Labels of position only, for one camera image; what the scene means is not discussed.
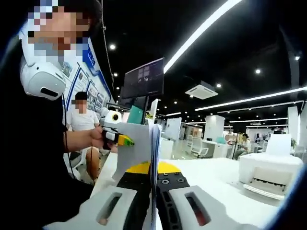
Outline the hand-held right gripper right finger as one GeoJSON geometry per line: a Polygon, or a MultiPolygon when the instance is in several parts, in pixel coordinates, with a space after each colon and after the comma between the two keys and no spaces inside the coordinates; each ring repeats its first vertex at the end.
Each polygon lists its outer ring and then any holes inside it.
{"type": "Polygon", "coordinates": [[[189,185],[176,166],[161,162],[156,183],[156,208],[163,230],[257,230],[230,218],[224,204],[199,186],[189,185]]]}

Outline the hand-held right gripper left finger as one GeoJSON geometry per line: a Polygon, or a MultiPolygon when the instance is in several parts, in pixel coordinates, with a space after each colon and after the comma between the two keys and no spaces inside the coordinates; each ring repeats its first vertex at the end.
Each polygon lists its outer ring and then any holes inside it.
{"type": "Polygon", "coordinates": [[[151,230],[149,174],[125,172],[117,185],[101,189],[81,204],[79,213],[45,230],[151,230]]]}

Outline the person's left hand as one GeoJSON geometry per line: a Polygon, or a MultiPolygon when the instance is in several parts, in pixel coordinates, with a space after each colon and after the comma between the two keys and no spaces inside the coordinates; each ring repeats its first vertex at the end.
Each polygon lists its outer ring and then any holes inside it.
{"type": "Polygon", "coordinates": [[[90,132],[91,142],[92,146],[106,150],[107,148],[104,142],[104,138],[102,136],[102,132],[103,130],[100,126],[97,126],[94,129],[92,129],[90,132]]]}

